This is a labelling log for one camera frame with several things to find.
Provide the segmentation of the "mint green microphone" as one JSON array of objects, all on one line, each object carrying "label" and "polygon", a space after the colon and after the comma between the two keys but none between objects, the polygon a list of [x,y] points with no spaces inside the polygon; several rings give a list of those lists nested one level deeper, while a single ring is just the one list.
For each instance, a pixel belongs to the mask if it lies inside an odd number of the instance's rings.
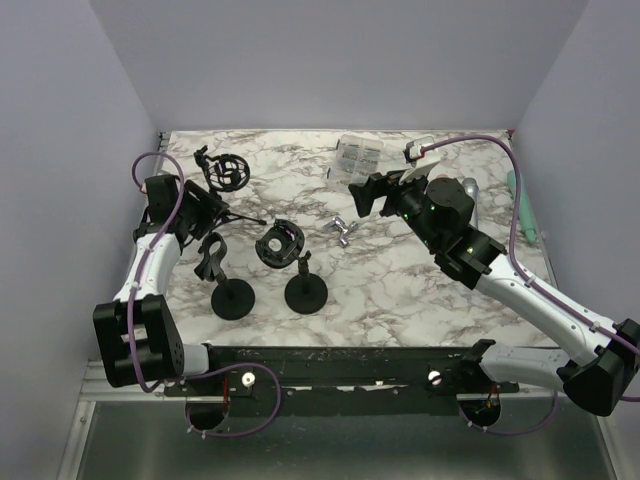
[{"label": "mint green microphone", "polygon": [[[507,186],[511,193],[512,198],[516,197],[517,185],[516,174],[514,170],[510,170],[506,177]],[[537,230],[534,220],[533,211],[529,202],[529,198],[524,188],[523,180],[520,180],[521,193],[520,202],[518,206],[518,222],[520,229],[526,238],[526,241],[533,245],[537,242]]]}]

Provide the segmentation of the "grey mesh microphone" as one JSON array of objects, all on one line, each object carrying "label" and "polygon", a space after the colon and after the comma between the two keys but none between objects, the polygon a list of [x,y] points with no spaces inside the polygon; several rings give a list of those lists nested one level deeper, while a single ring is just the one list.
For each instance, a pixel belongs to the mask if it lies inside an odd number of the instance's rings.
[{"label": "grey mesh microphone", "polygon": [[478,228],[478,193],[479,186],[475,178],[467,177],[462,181],[466,194],[473,200],[474,207],[470,219],[470,225]]}]

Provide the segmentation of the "black tripod microphone stand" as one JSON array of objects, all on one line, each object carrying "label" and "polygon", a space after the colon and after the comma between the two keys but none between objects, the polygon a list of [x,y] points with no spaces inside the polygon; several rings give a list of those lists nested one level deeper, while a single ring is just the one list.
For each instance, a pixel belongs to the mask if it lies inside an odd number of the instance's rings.
[{"label": "black tripod microphone stand", "polygon": [[[244,158],[230,153],[210,156],[207,152],[208,147],[204,145],[193,153],[195,163],[201,169],[206,181],[207,191],[219,195],[222,199],[222,193],[239,191],[248,184],[250,167]],[[261,226],[267,224],[265,220],[233,213],[229,206],[229,212],[219,217],[212,230],[221,225],[239,220],[254,222]]]}]

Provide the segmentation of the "black clip round base stand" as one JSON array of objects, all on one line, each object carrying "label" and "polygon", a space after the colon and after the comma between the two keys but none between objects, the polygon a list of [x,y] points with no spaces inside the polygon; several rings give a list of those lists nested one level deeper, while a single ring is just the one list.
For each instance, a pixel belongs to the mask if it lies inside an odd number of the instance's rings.
[{"label": "black clip round base stand", "polygon": [[222,260],[227,254],[227,244],[223,237],[218,232],[210,233],[198,252],[202,259],[194,273],[199,279],[216,284],[210,301],[213,312],[226,321],[247,316],[255,305],[255,292],[247,281],[225,274]]}]

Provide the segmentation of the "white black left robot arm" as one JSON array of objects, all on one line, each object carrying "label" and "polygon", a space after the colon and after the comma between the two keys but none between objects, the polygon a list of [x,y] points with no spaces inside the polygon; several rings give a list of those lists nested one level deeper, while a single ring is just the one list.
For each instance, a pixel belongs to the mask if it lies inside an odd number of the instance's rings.
[{"label": "white black left robot arm", "polygon": [[148,205],[133,231],[136,254],[114,299],[95,307],[93,323],[106,378],[115,388],[143,380],[187,377],[201,395],[214,393],[222,380],[203,345],[185,345],[165,299],[169,280],[186,244],[208,233],[228,205],[188,180],[178,192],[178,177],[145,180]]}]

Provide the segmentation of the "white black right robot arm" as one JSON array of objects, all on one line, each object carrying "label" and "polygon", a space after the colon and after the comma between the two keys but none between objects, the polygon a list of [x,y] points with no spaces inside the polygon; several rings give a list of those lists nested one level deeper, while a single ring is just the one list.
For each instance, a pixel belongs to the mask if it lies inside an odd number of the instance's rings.
[{"label": "white black right robot arm", "polygon": [[557,345],[544,351],[495,341],[477,342],[460,379],[480,392],[503,382],[562,391],[577,406],[610,415],[639,371],[639,326],[596,314],[537,278],[506,248],[471,225],[474,200],[451,178],[402,182],[402,172],[374,173],[351,184],[359,216],[376,199],[383,217],[398,216],[433,255],[450,279],[507,306]]}]

